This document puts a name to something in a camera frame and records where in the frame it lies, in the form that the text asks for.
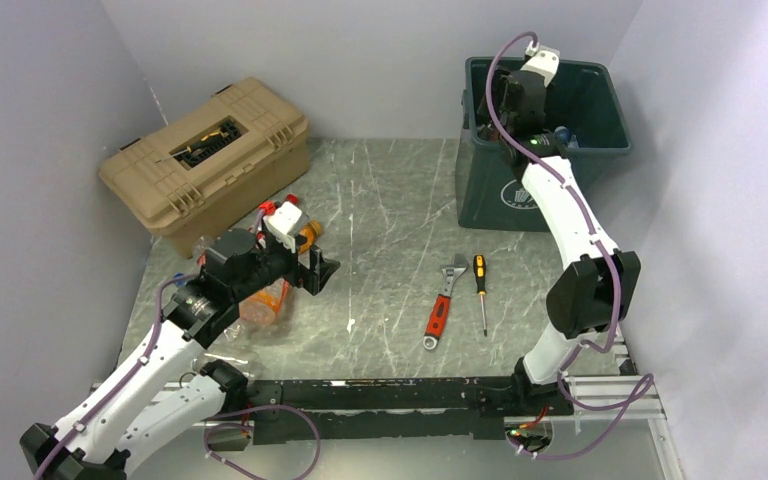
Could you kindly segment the large orange label bottle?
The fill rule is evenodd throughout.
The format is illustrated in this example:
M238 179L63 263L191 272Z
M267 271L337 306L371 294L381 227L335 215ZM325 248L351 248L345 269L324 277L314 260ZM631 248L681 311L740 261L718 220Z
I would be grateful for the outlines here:
M289 284L284 279L255 292L239 304L239 319L258 326L273 324L282 310Z

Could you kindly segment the crushed clear blue label bottle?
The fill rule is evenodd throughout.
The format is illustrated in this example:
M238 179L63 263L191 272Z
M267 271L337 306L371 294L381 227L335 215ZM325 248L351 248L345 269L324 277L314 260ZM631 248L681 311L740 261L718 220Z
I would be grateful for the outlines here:
M577 148L579 146L577 136L566 126L558 126L554 130L557 141L566 148Z

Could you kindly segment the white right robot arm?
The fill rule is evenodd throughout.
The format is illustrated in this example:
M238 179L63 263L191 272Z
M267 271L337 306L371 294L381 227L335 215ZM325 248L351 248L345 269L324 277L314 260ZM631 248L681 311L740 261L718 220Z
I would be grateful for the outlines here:
M488 113L507 148L514 177L541 210L560 253L563 271L546 297L549 323L521 359L526 378L511 388L517 411L534 415L550 399L549 388L571 396L567 375L585 350L608 353L625 318L641 262L621 250L596 219L575 178L566 146L552 132L536 132L502 120L503 96L514 93L516 118L543 104L545 77L527 70L485 82Z

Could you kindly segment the orange juice bottle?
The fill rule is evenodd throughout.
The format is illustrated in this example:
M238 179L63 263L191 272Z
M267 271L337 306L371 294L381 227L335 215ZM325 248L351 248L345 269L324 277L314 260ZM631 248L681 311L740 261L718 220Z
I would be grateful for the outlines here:
M299 232L304 241L298 245L300 254L307 252L324 233L324 228L317 220L310 220Z

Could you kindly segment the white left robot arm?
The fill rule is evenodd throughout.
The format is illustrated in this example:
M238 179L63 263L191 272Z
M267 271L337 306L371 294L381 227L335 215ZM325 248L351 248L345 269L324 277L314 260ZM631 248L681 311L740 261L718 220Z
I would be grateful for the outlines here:
M203 354L239 317L240 303L283 279L318 294L339 269L302 235L231 229L202 254L195 275L181 277L170 302L156 301L140 346L87 399L53 425L35 423L20 447L36 479L125 479L193 423L242 419L255 408L245 374L223 360L206 363L176 393L154 403L169 376Z

